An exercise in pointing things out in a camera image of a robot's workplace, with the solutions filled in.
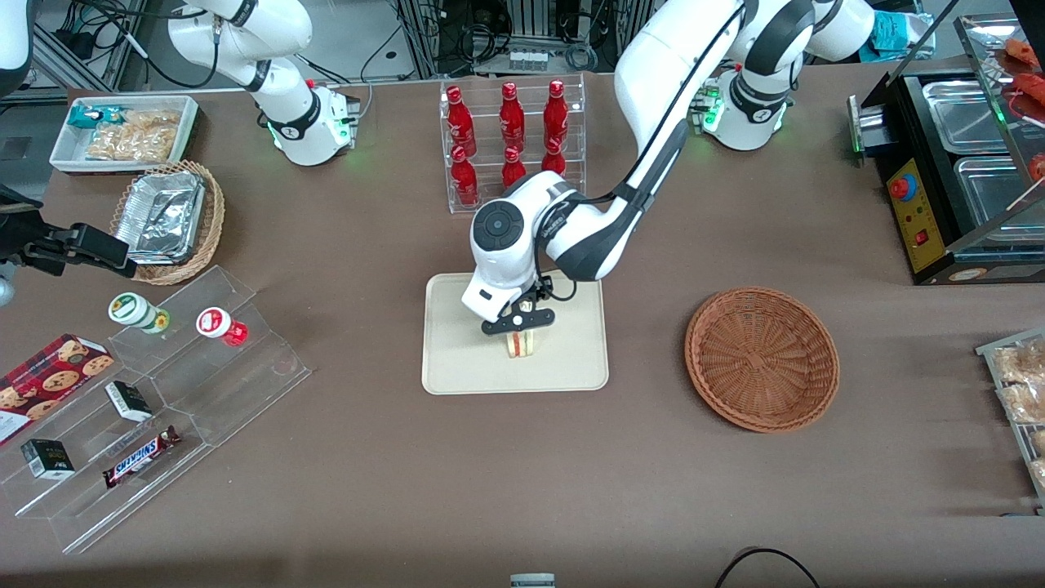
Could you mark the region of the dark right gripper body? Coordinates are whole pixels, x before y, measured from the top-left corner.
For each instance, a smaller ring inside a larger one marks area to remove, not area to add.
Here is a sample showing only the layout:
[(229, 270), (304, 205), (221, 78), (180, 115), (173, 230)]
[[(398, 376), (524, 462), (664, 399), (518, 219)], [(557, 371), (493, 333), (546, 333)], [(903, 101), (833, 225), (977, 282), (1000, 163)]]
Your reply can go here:
[(18, 264), (25, 246), (42, 238), (42, 202), (1, 186), (1, 263)]

